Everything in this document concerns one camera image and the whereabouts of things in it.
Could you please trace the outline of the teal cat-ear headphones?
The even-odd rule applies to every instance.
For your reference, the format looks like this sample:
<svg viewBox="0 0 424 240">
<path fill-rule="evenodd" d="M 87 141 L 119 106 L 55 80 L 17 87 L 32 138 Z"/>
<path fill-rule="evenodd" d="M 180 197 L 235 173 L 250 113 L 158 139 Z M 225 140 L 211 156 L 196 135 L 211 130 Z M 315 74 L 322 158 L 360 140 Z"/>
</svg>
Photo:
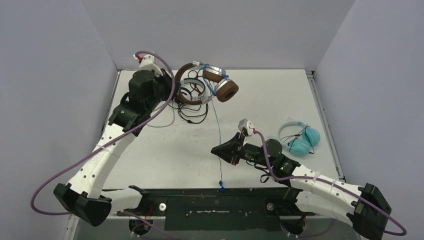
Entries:
<svg viewBox="0 0 424 240">
<path fill-rule="evenodd" d="M 301 130 L 297 134 L 281 137 L 280 133 L 287 127 L 300 127 Z M 280 143 L 283 150 L 289 152 L 295 157 L 305 157 L 315 154 L 315 147 L 321 140 L 318 130 L 312 128 L 309 124 L 288 117 L 287 120 L 278 128 L 275 133 L 268 136 L 271 140 Z"/>
</svg>

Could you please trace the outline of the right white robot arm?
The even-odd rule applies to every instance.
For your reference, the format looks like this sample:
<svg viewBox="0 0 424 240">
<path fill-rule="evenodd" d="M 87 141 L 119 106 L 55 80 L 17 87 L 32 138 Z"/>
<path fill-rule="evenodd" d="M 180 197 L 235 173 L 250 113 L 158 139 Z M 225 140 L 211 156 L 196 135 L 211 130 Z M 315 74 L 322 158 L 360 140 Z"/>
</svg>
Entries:
<svg viewBox="0 0 424 240">
<path fill-rule="evenodd" d="M 238 132 L 210 152 L 231 165 L 245 160 L 270 168 L 269 176 L 289 187 L 282 201 L 289 214 L 301 211 L 324 215 L 348 224 L 368 240 L 383 238 L 392 208 L 377 186 L 332 179 L 290 159 L 282 151 L 276 139 L 256 146 L 247 143 Z"/>
</svg>

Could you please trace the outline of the brown headphones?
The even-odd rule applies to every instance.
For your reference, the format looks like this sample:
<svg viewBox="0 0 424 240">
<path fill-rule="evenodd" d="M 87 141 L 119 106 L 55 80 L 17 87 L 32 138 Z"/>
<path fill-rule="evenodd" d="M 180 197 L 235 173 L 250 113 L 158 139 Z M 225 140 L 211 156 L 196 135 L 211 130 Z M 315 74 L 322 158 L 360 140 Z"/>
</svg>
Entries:
<svg viewBox="0 0 424 240">
<path fill-rule="evenodd" d="M 197 67 L 201 70 L 202 81 L 189 77 L 181 79 L 186 71 Z M 192 61 L 180 67 L 175 74 L 175 81 L 180 83 L 180 88 L 177 93 L 179 100 L 192 106 L 207 104 L 212 101 L 214 97 L 216 97 L 219 102 L 224 103 L 229 101 L 239 91 L 239 86 L 229 78 L 224 68 L 201 61 Z M 209 90 L 209 95 L 204 91 L 197 96 L 184 96 L 182 90 L 183 85 L 187 83 L 199 84 L 201 82 L 204 84 L 204 90 Z"/>
</svg>

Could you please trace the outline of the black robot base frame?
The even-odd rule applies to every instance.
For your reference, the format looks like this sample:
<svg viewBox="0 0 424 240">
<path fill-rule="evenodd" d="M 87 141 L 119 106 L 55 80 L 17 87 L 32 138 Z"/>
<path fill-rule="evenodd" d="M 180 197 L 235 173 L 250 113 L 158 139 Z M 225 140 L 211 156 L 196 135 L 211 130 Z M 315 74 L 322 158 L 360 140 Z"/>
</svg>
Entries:
<svg viewBox="0 0 424 240">
<path fill-rule="evenodd" d="M 166 231 L 275 232 L 305 216 L 287 199 L 293 196 L 288 187 L 149 189 L 130 213 L 163 220 Z"/>
</svg>

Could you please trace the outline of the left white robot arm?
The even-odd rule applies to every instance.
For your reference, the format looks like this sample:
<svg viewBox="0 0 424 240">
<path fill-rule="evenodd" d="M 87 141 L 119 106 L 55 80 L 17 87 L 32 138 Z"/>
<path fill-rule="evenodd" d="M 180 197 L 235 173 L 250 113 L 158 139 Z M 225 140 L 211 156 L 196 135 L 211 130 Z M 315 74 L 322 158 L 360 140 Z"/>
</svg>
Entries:
<svg viewBox="0 0 424 240">
<path fill-rule="evenodd" d="M 125 149 L 140 134 L 140 124 L 151 118 L 162 101 L 175 95 L 176 84 L 163 69 L 136 71 L 128 82 L 129 91 L 112 111 L 94 155 L 66 183 L 53 190 L 65 210 L 93 227 L 103 223 L 111 213 L 132 210 L 145 214 L 150 202 L 148 192 L 130 185 L 123 189 L 104 190 L 104 184 Z"/>
</svg>

